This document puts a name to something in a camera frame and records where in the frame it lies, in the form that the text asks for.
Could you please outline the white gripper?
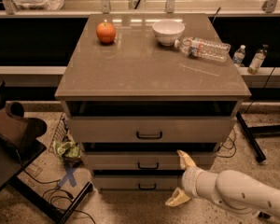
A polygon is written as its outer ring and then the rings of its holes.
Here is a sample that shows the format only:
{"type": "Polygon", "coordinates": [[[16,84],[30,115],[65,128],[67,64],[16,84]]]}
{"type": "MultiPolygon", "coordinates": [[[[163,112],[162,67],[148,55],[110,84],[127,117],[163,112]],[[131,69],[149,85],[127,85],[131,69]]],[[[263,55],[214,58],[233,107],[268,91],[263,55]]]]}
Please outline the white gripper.
{"type": "Polygon", "coordinates": [[[166,206],[176,207],[180,204],[186,203],[190,198],[202,198],[199,192],[198,181],[201,175],[205,175],[206,171],[195,167],[196,163],[190,155],[182,150],[178,150],[177,154],[180,158],[180,167],[185,170],[182,175],[182,188],[176,188],[172,196],[165,202],[166,206]]]}

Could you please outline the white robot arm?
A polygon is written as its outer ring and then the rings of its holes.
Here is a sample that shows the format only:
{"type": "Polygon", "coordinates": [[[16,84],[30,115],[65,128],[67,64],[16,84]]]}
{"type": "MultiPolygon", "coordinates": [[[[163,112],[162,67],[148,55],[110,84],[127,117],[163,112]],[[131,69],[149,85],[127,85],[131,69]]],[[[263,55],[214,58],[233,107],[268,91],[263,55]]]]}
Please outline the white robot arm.
{"type": "Polygon", "coordinates": [[[184,173],[181,187],[177,187],[165,202],[167,206],[176,207],[191,198],[201,198],[238,217],[266,214],[280,218],[280,189],[234,170],[221,173],[205,171],[188,153],[178,150],[177,154],[184,173]]]}

